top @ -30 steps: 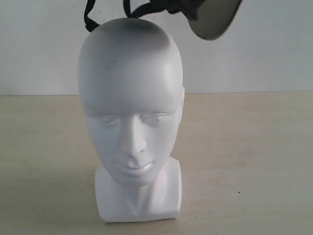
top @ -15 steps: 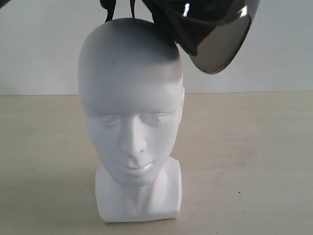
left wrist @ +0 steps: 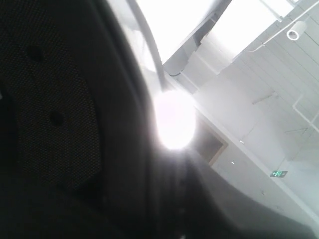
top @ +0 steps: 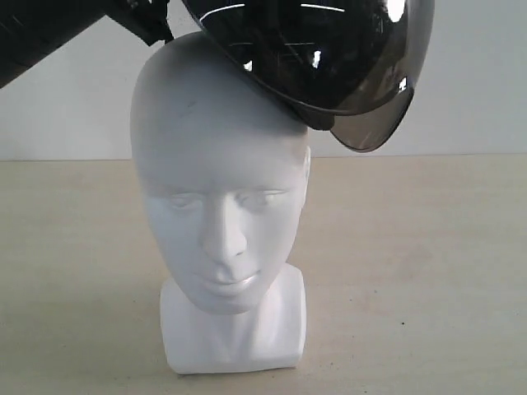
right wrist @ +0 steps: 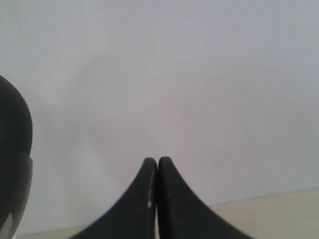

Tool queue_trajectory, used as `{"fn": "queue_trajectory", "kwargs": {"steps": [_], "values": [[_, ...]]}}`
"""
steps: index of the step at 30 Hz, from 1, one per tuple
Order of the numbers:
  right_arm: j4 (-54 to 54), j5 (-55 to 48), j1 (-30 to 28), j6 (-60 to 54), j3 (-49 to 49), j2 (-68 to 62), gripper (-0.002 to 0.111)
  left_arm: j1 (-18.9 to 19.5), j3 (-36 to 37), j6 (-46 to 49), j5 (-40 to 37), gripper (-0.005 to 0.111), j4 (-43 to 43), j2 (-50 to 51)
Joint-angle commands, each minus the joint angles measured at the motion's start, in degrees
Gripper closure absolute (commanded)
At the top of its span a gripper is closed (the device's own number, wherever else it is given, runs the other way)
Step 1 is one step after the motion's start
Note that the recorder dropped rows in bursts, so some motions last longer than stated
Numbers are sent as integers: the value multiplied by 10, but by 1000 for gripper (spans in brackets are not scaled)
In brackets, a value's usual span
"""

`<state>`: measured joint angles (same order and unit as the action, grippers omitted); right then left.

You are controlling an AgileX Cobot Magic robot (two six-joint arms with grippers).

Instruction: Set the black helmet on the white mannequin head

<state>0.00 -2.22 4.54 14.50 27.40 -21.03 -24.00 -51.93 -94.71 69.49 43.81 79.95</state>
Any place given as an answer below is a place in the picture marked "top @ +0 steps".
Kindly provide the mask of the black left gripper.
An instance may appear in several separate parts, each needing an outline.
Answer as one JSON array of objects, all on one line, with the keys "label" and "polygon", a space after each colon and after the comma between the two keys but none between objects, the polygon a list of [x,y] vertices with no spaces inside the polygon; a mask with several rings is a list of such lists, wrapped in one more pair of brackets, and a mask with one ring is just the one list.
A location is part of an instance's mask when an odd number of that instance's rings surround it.
[{"label": "black left gripper", "polygon": [[173,40],[168,24],[167,0],[112,0],[105,2],[105,12],[146,45]]}]

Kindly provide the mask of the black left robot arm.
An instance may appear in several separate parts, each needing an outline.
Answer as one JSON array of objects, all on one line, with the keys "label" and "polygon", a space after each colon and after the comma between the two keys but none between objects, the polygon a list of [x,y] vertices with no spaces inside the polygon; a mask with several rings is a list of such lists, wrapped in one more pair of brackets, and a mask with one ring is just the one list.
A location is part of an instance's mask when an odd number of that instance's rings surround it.
[{"label": "black left robot arm", "polygon": [[167,1],[4,0],[1,86],[30,70],[107,16],[146,45],[173,39]]}]

